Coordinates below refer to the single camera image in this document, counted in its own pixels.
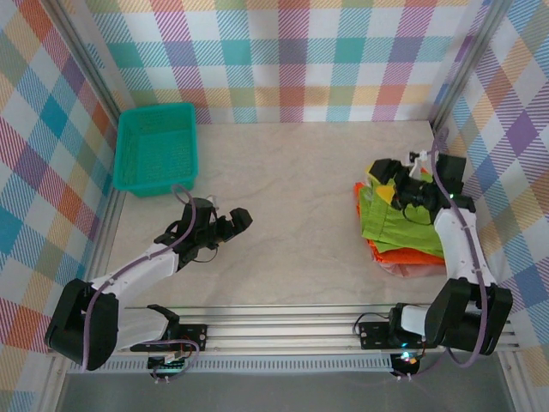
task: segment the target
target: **plastic basket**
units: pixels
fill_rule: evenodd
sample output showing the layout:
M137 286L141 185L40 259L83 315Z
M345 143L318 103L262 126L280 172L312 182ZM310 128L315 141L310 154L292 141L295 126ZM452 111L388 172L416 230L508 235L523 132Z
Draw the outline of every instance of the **plastic basket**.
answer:
M198 174L195 107L191 103L139 107L118 122L114 187L139 197L192 189Z

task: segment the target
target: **pile of clothes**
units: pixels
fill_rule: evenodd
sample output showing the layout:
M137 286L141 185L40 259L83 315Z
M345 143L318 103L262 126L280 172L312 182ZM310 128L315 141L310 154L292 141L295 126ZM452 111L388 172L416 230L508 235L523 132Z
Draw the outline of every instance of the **pile of clothes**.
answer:
M425 171L421 177L431 179ZM397 276L444 275L443 247L428 210L408 205L403 214L377 194L378 185L375 179L367 179L354 186L360 230L372 258Z

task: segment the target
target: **metal bracket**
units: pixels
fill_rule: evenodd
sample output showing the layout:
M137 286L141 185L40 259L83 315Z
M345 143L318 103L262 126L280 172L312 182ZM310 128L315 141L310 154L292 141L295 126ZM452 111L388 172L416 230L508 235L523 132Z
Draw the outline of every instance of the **metal bracket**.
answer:
M421 336L410 332L403 332L404 336L391 336L389 322L363 322L359 324L360 347L370 349L422 349ZM426 348L433 349L437 345L426 344Z
M201 352L206 350L206 341L208 340L208 326L206 324L180 324L177 329L177 335L169 336L169 339L187 339L195 342ZM179 345L172 343L167 345L148 345L140 343L130 348L131 352L166 352L166 351L191 350L190 345Z

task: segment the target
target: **gray floor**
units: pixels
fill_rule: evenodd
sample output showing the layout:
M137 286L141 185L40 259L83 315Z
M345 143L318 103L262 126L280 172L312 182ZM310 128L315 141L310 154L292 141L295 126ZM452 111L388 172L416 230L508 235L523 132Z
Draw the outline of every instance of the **gray floor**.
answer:
M438 354L425 358L424 367ZM57 412L354 412L514 410L496 355L462 370L448 359L411 384L388 373L230 375L189 373L169 385L148 375L72 374Z

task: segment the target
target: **orange cloth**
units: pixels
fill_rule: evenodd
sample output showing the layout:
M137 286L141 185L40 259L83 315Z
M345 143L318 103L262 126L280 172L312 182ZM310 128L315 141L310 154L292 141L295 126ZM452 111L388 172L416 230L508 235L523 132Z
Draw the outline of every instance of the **orange cloth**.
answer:
M359 191L365 186L364 183L356 183L354 185L354 196L359 198ZM360 215L360 205L357 203L357 213ZM409 247L402 247L393 251L384 251L380 253L376 248L376 244L373 240L367 239L370 246L374 260L381 264L444 264L444 259L438 256L430 255L416 249Z

